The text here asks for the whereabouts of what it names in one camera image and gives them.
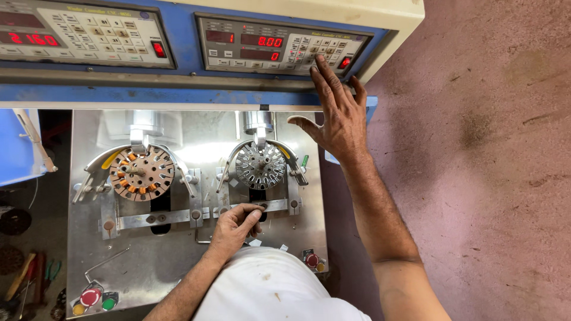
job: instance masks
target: pink concrete floor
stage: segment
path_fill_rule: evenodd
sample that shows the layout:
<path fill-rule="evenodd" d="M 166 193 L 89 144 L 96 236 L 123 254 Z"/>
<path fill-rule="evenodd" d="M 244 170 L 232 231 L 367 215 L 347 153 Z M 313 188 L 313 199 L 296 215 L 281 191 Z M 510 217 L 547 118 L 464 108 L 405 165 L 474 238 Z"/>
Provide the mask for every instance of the pink concrete floor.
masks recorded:
<path fill-rule="evenodd" d="M 366 87 L 369 149 L 432 286 L 455 320 L 571 320 L 571 2 L 425 9 Z M 341 172 L 322 164 L 333 291 L 380 319 Z"/>

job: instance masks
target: digital display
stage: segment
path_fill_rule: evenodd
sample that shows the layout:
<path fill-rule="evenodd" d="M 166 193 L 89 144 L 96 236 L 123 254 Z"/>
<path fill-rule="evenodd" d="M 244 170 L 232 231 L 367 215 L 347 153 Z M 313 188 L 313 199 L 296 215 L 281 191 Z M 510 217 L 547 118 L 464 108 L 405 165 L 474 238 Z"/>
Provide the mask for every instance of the digital display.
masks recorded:
<path fill-rule="evenodd" d="M 224 43 L 234 43 L 234 33 L 206 30 L 206 40 Z"/>
<path fill-rule="evenodd" d="M 265 47 L 280 48 L 284 38 L 278 37 L 264 37 L 262 35 L 242 34 L 240 36 L 240 43 L 243 45 L 256 45 Z"/>
<path fill-rule="evenodd" d="M 240 49 L 240 58 L 276 61 L 280 58 L 280 53 L 277 51 Z"/>
<path fill-rule="evenodd" d="M 34 46 L 61 47 L 54 37 L 48 34 L 10 33 L 0 31 L 0 42 Z"/>
<path fill-rule="evenodd" d="M 0 25 L 12 27 L 30 27 L 42 28 L 45 27 L 33 14 L 13 13 L 0 11 Z"/>

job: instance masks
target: wire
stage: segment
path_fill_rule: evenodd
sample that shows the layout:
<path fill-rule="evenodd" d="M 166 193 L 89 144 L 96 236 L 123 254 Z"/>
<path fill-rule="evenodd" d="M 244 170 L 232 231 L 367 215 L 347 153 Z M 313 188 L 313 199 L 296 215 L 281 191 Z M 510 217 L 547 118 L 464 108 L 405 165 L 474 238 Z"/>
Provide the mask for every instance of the wire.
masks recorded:
<path fill-rule="evenodd" d="M 28 206 L 28 210 L 29 210 L 30 208 L 32 208 L 32 204 L 34 204 L 35 196 L 36 196 L 37 193 L 38 193 L 38 178 L 36 177 L 36 191 L 34 192 L 34 198 L 32 199 L 32 201 L 31 201 L 31 203 L 30 203 L 30 206 Z"/>

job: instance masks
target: control panel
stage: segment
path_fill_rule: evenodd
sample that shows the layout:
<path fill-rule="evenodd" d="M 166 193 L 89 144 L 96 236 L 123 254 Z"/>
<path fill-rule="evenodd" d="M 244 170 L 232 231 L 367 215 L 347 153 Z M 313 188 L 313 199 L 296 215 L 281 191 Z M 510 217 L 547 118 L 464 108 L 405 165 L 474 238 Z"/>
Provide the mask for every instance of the control panel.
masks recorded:
<path fill-rule="evenodd" d="M 323 54 L 342 77 L 373 34 L 195 13 L 206 70 L 309 75 Z"/>
<path fill-rule="evenodd" d="M 0 0 L 0 59 L 174 69 L 157 12 Z"/>

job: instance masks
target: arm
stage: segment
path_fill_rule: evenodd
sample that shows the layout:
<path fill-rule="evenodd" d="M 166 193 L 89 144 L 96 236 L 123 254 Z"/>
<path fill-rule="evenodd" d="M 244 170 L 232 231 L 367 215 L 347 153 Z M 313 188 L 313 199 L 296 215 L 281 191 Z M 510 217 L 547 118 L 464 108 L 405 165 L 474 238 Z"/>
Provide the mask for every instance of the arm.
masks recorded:
<path fill-rule="evenodd" d="M 323 106 L 323 126 L 300 116 L 292 116 L 288 122 L 300 126 L 341 164 L 386 320 L 450 320 L 432 291 L 415 242 L 367 150 L 365 88 L 351 77 L 356 92 L 353 98 L 323 56 L 317 55 L 316 61 L 319 70 L 312 67 L 310 73 Z"/>
<path fill-rule="evenodd" d="M 262 231 L 258 220 L 263 210 L 261 206 L 240 204 L 223 213 L 200 261 L 144 320 L 190 320 L 224 264 L 242 247 L 246 235 L 256 237 Z"/>

